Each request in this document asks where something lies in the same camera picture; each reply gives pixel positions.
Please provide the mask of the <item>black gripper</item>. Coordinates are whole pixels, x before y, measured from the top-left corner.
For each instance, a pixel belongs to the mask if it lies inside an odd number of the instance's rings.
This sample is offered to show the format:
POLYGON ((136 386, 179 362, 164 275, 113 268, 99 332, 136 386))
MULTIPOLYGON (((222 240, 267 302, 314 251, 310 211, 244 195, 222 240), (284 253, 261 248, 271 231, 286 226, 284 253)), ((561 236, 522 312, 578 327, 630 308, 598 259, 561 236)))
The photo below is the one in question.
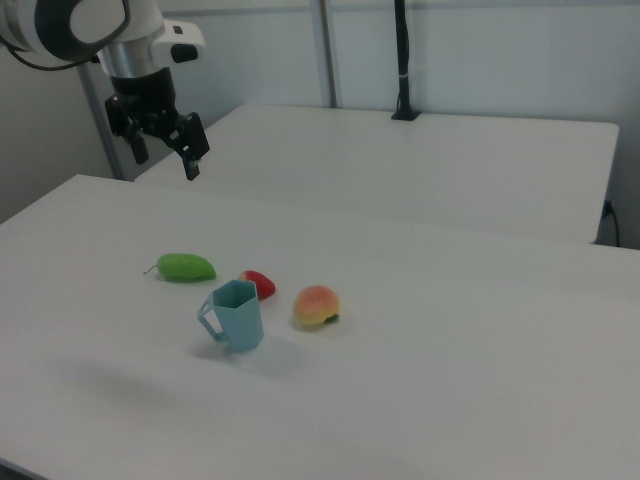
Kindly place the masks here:
MULTIPOLYGON (((172 148, 180 156, 186 178, 200 173, 199 162, 209 152, 209 143, 196 112, 180 114, 169 68, 137 78, 111 77, 114 95, 105 101, 111 132, 125 137, 134 126, 158 138, 172 134, 172 148)), ((143 135, 134 130, 130 146, 137 164, 149 159, 143 135)))

